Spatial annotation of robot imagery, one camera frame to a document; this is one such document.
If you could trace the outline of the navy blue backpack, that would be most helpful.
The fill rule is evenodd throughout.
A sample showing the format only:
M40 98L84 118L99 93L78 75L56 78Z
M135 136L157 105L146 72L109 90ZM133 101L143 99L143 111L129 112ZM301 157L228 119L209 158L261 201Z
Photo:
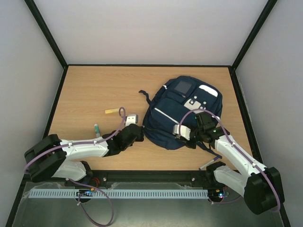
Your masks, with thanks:
M179 76L168 80L153 99L147 92L149 105L143 118L143 132L155 145L167 150L176 150L186 144L177 138L174 126L182 124L190 129L197 127L195 115L206 109L221 117L223 96L214 86L191 76Z

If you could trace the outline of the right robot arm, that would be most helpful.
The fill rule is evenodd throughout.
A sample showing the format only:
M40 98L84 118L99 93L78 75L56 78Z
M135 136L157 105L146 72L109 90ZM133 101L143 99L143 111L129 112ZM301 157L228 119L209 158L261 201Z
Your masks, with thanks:
M267 167L246 152L225 129L220 118L208 110L198 110L197 127L189 129L178 122L173 132L189 145L208 143L219 151L236 168L225 164L211 164L206 179L211 185L225 184L237 192L254 214L267 210L279 212L285 201L280 172Z

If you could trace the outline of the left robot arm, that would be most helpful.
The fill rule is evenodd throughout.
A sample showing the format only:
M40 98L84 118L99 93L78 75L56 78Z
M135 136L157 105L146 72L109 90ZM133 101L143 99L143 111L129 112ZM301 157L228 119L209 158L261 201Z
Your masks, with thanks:
M50 178L86 183L91 178L86 158L118 155L143 140L143 127L133 123L90 140L61 140L58 135L51 134L25 152L24 172L34 183Z

